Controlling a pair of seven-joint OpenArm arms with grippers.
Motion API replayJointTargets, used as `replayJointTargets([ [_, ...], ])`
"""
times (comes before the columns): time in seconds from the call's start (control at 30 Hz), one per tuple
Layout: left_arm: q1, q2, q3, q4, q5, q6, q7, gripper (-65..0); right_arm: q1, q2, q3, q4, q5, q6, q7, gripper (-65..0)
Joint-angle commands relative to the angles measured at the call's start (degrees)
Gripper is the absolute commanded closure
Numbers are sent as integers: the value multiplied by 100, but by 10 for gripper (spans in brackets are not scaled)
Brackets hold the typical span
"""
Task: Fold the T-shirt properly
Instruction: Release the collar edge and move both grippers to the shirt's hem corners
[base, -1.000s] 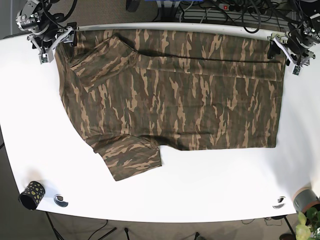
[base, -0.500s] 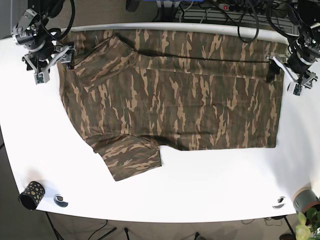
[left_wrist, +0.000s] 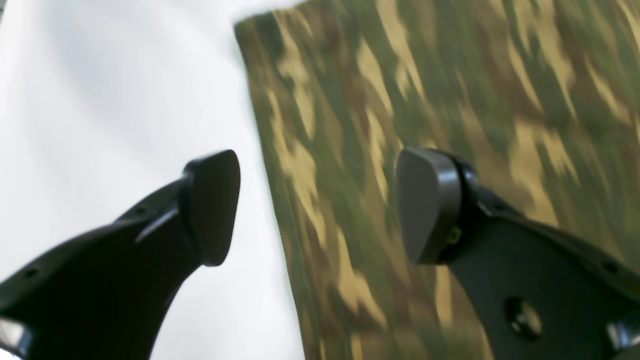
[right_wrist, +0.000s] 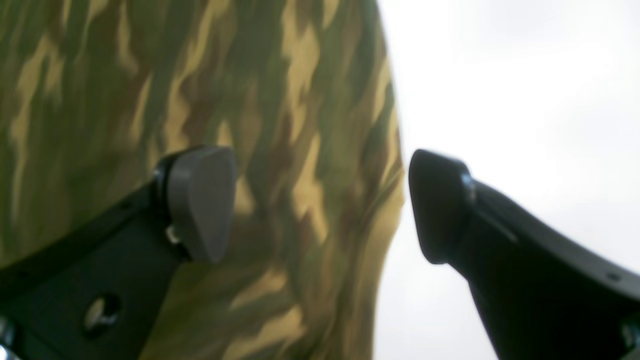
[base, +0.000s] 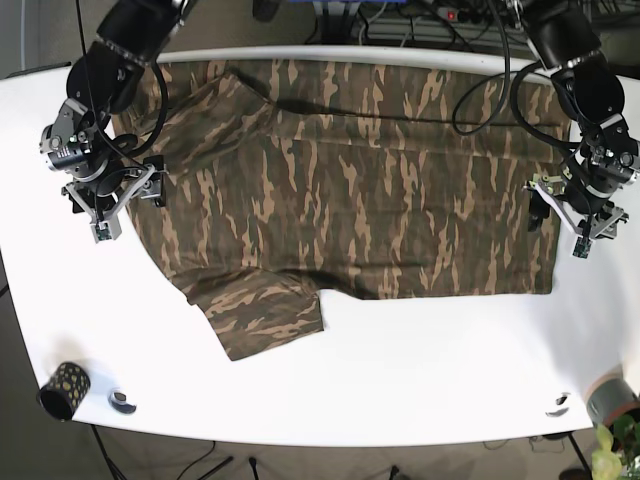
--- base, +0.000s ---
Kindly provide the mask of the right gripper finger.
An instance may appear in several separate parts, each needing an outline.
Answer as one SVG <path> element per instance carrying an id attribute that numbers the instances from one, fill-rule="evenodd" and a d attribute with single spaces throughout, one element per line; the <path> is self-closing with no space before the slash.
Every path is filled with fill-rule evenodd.
<path id="1" fill-rule="evenodd" d="M 142 186 L 142 199 L 152 201 L 157 208 L 166 206 L 163 174 L 153 174 Z"/>

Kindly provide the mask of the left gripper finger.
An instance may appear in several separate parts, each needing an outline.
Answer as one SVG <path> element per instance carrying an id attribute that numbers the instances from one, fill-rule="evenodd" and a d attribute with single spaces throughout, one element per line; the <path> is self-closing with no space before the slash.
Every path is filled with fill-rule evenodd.
<path id="1" fill-rule="evenodd" d="M 544 221 L 549 217 L 549 215 L 549 204 L 540 196 L 537 191 L 531 190 L 529 192 L 527 230 L 538 231 Z"/>

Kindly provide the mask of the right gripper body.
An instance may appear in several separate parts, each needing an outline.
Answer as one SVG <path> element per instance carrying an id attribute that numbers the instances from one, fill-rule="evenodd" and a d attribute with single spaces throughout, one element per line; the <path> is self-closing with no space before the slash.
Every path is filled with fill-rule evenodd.
<path id="1" fill-rule="evenodd" d="M 141 167 L 116 166 L 99 171 L 88 182 L 74 180 L 62 188 L 62 195 L 72 203 L 74 214 L 86 213 L 96 243 L 116 240 L 122 233 L 119 213 L 133 199 L 142 199 L 142 186 L 153 175 L 163 174 L 165 162 L 146 160 Z"/>

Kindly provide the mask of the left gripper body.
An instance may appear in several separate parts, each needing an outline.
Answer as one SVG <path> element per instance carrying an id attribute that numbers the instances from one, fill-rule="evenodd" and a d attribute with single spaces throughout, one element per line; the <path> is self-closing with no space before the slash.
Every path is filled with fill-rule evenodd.
<path id="1" fill-rule="evenodd" d="M 557 176 L 534 174 L 526 190 L 537 191 L 549 204 L 561 223 L 573 234 L 572 255 L 587 259 L 596 240 L 614 240 L 619 223 L 627 223 L 629 215 L 607 196 L 593 195 L 568 169 Z"/>

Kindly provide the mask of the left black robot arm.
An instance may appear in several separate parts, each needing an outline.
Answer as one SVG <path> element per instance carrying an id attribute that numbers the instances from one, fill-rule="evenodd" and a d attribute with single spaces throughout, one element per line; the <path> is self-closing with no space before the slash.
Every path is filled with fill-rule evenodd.
<path id="1" fill-rule="evenodd" d="M 556 213 L 574 236 L 573 256 L 585 259 L 595 241 L 615 239 L 619 223 L 628 221 L 611 197 L 639 177 L 639 142 L 623 116 L 624 89 L 578 2 L 509 1 L 506 9 L 536 60 L 512 72 L 510 48 L 503 48 L 497 106 L 510 107 L 521 128 L 563 156 L 559 175 L 536 176 L 525 186 L 530 193 L 528 229 L 537 230 Z M 540 70 L 550 72 L 562 110 L 579 128 L 578 142 L 555 138 L 524 118 L 520 86 Z"/>

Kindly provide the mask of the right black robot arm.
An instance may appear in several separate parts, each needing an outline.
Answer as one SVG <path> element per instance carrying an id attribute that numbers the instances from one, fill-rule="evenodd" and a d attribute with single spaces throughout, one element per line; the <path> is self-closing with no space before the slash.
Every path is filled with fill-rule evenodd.
<path id="1" fill-rule="evenodd" d="M 92 44 L 66 82 L 67 98 L 42 133 L 39 150 L 52 171 L 72 176 L 62 193 L 74 213 L 90 218 L 96 242 L 121 233 L 118 214 L 134 198 L 165 204 L 164 159 L 151 154 L 168 115 L 168 89 L 157 58 L 194 8 L 192 1 L 119 1 L 99 25 Z M 110 137 L 112 117 L 132 103 L 145 71 L 161 97 L 156 124 L 145 141 L 135 134 Z"/>

